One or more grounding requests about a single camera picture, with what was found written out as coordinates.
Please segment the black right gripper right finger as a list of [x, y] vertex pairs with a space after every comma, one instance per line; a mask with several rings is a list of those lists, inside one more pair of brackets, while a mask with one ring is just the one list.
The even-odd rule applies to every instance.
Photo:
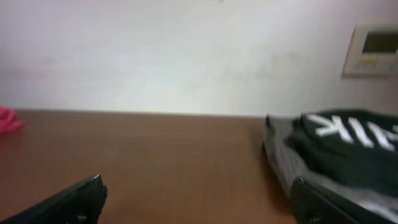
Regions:
[[292, 213], [298, 224], [395, 223], [302, 177], [293, 181], [290, 200]]

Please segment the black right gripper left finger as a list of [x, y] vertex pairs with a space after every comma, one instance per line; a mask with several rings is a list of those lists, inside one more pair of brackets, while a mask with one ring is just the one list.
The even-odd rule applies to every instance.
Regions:
[[1, 224], [97, 224], [107, 196], [101, 176], [92, 175]]

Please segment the red t-shirt white print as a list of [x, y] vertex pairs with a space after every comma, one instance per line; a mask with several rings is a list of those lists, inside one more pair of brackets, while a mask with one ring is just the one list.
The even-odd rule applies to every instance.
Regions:
[[17, 131], [24, 126], [16, 111], [1, 107], [1, 135]]

